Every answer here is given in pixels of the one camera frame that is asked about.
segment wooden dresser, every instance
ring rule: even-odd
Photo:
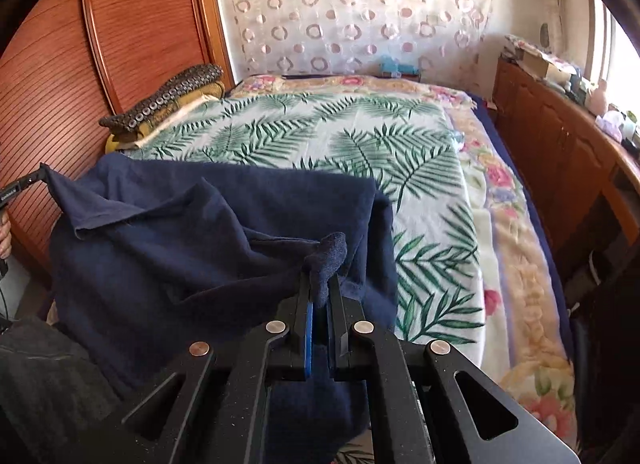
[[[498,61],[496,126],[538,210],[563,279],[622,230],[640,234],[640,167],[584,108]]]

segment green fern print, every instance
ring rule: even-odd
[[[130,155],[373,178],[395,212],[396,335],[465,350],[484,316],[456,135],[439,106],[420,100],[269,94],[207,101]]]

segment navy blue towel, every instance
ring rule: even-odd
[[[392,328],[392,209],[372,179],[318,171],[105,156],[79,181],[49,171],[63,210],[50,242],[60,319],[124,394],[199,340],[273,318],[310,272],[316,309],[338,270],[344,295]],[[326,464],[364,428],[362,383],[274,387],[268,462]]]

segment bedspread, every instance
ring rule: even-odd
[[[443,107],[393,95],[271,94],[204,102],[134,151],[371,177],[394,205],[396,333],[446,339],[476,364],[484,348],[478,244]]]
[[[527,211],[522,184],[492,145],[474,114],[472,98],[449,88],[372,76],[300,80],[253,76],[232,94],[239,97],[308,91],[402,93],[441,105],[455,130],[465,134],[464,148],[458,156],[477,233],[486,310],[486,349],[481,368],[575,448],[574,370],[559,329],[561,303],[556,303],[554,297],[548,264]],[[370,438],[359,438],[350,450],[369,451],[367,444],[362,446],[363,440]]]

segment human hand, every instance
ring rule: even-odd
[[[6,210],[0,217],[0,259],[5,259],[11,254],[11,222]]]

